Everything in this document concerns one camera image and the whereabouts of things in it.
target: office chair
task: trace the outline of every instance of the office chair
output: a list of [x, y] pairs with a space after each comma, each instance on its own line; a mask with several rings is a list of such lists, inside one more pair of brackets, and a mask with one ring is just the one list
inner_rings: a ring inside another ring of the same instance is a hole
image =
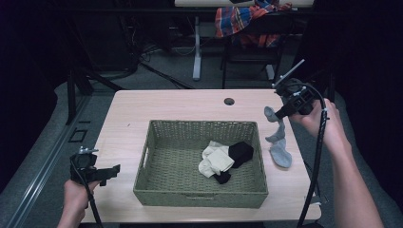
[[[262, 65], [265, 69], [267, 65], [275, 65], [275, 76], [273, 82], [278, 79], [278, 67], [281, 62], [281, 55], [287, 36], [292, 32], [294, 20], [290, 15], [281, 12], [268, 13], [257, 19], [240, 32], [226, 37], [226, 43], [221, 59], [222, 88], [225, 88], [227, 78], [227, 64]], [[281, 34], [281, 38], [275, 47], [248, 47], [232, 45], [232, 36], [238, 34]]]

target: hand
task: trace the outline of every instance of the hand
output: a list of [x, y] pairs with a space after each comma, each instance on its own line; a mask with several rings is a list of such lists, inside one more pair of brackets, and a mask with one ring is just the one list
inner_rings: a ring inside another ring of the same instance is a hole
[[[347, 136], [344, 132], [343, 124], [340, 119], [340, 114], [336, 105], [331, 103], [328, 99], [325, 99], [327, 108], [326, 128], [324, 133], [323, 142], [328, 147], [329, 151], [334, 155], [336, 151], [345, 151], [345, 146], [350, 146], [347, 140]], [[317, 133], [320, 125], [320, 116], [322, 107], [319, 100], [313, 102], [314, 109], [309, 115], [295, 114], [290, 117], [294, 122], [303, 125], [309, 133], [317, 137]]]
[[[93, 194], [93, 191], [98, 184], [98, 181], [88, 184], [91, 194]], [[85, 187], [73, 180], [66, 181], [63, 214], [58, 227], [78, 227], [81, 220], [86, 215], [85, 210], [87, 207], [88, 195]]]

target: plaid shirt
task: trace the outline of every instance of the plaid shirt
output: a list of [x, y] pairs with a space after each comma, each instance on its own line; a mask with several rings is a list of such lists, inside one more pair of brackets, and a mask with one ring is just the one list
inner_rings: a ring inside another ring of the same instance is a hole
[[[255, 0], [255, 5], [248, 8], [226, 7], [218, 8], [216, 13], [216, 36], [225, 37], [239, 32], [249, 25], [250, 21], [262, 15], [277, 10], [290, 10], [291, 3], [280, 5], [279, 0], [270, 3], [265, 0]], [[233, 37], [234, 45], [244, 47], [270, 47], [276, 44], [280, 35], [267, 34], [261, 36], [238, 35]]]

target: desk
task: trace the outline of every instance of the desk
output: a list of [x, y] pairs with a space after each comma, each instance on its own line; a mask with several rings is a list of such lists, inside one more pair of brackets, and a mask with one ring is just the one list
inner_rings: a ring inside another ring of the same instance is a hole
[[[220, 7], [250, 7], [254, 0], [233, 4], [230, 0], [175, 0], [176, 7], [185, 8], [220, 8]], [[199, 16], [195, 17], [195, 63], [193, 65], [193, 80], [201, 79], [202, 54]]]
[[[294, 8], [310, 8], [314, 0], [285, 0], [280, 1], [281, 4], [292, 3]], [[183, 8], [220, 8], [220, 7], [250, 7], [255, 5], [255, 0], [249, 0], [242, 3], [233, 4], [230, 0], [175, 0], [176, 7]], [[201, 78], [202, 54], [200, 49], [200, 21], [199, 17], [195, 18], [195, 62], [193, 65], [193, 80], [198, 81]]]
[[[226, 105], [225, 98], [235, 100]], [[95, 191], [103, 222], [228, 222], [298, 220], [309, 177], [288, 119], [286, 149], [293, 156], [289, 169], [276, 166], [264, 137], [278, 129], [263, 114], [266, 105], [278, 110], [280, 97], [272, 89], [122, 90], [116, 93], [96, 142], [98, 168], [120, 164], [117, 178]], [[142, 206], [133, 193], [150, 120], [257, 122], [269, 196], [260, 209]], [[311, 205], [306, 219], [320, 217]], [[90, 208], [83, 222], [94, 222]]]

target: wicker basket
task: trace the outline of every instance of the wicker basket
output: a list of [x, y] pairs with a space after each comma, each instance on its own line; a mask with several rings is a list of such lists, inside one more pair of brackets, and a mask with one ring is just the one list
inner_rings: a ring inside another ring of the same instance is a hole
[[[199, 172], [210, 141], [254, 148], [251, 161], [219, 184]], [[133, 189], [142, 205], [259, 208], [268, 195], [259, 132], [252, 122], [150, 121]]]

